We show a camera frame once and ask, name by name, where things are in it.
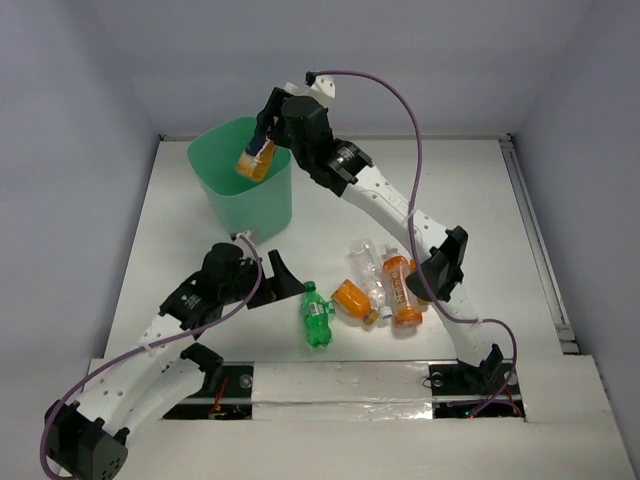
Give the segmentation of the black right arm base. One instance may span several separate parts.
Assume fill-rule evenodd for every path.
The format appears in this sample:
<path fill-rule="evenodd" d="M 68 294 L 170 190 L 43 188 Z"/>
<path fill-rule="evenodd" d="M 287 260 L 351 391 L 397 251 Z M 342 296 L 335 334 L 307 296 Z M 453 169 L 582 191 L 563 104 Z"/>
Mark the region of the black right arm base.
<path fill-rule="evenodd" d="M 432 395 L 435 419 L 524 418 L 512 362 L 494 344 L 479 367 L 459 361 L 430 364 L 422 386 Z"/>

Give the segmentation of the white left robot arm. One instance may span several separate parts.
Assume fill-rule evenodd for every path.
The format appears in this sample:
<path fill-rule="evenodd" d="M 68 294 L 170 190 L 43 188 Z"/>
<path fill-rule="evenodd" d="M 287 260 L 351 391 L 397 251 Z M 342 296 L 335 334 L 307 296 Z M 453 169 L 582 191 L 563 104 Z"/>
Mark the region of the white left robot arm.
<path fill-rule="evenodd" d="M 45 477 L 114 478 L 142 423 L 195 392 L 215 392 L 222 359 L 198 339 L 228 319 L 225 306 L 251 304 L 265 281 L 248 232 L 214 245 L 202 268 L 161 304 L 136 347 L 89 373 L 46 411 L 39 445 Z"/>

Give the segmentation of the orange blue juice bottle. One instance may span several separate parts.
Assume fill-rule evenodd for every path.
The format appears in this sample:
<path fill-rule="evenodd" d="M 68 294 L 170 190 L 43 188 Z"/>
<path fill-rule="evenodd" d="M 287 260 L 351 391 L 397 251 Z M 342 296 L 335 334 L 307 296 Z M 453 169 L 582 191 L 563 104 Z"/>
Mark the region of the orange blue juice bottle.
<path fill-rule="evenodd" d="M 236 163 L 236 172 L 254 181 L 265 180 L 273 162 L 276 145 L 266 135 L 256 133 Z"/>

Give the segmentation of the clear water bottle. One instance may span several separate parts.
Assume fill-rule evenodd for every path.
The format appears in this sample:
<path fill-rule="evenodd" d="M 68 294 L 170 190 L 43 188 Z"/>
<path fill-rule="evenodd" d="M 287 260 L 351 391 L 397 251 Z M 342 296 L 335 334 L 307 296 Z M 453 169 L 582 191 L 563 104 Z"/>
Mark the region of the clear water bottle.
<path fill-rule="evenodd" d="M 369 239 L 353 242 L 350 245 L 348 259 L 356 277 L 356 284 L 368 296 L 371 306 L 378 311 L 383 320 L 391 320 L 392 309 L 383 282 L 382 264 L 373 242 Z"/>

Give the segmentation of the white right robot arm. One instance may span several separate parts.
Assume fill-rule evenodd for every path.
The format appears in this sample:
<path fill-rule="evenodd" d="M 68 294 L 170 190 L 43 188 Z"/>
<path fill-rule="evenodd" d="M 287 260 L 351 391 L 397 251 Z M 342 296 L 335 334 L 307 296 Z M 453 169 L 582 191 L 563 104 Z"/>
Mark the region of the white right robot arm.
<path fill-rule="evenodd" d="M 416 258 L 407 286 L 438 310 L 455 349 L 462 384 L 476 395 L 487 393 L 496 381 L 503 354 L 483 334 L 462 285 L 467 232 L 460 226 L 448 229 L 411 210 L 363 150 L 333 136 L 328 110 L 314 98 L 285 100 L 277 128 L 312 180 L 367 213 Z"/>

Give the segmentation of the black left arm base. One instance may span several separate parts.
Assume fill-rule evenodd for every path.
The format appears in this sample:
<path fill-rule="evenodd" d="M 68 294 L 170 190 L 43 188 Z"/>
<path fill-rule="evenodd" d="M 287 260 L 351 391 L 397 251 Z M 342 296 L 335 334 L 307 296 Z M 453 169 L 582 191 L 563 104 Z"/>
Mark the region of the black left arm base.
<path fill-rule="evenodd" d="M 225 364 L 218 387 L 201 390 L 169 410 L 164 420 L 251 420 L 253 363 Z"/>

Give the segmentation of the orange floral label bottle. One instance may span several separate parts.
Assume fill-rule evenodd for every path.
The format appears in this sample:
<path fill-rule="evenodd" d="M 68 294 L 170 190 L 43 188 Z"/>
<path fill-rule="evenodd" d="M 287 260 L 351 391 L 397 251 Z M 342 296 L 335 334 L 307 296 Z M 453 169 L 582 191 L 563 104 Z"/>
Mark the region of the orange floral label bottle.
<path fill-rule="evenodd" d="M 415 260 L 411 259 L 409 265 L 410 265 L 410 271 L 414 272 L 416 270 L 416 266 L 417 266 Z M 416 296 L 416 300 L 417 300 L 417 302 L 418 302 L 418 304 L 420 306 L 420 309 L 422 311 L 426 311 L 428 309 L 428 307 L 429 307 L 429 302 L 428 301 L 426 301 L 426 300 L 424 300 L 424 299 L 422 299 L 422 298 L 420 298 L 418 296 Z"/>

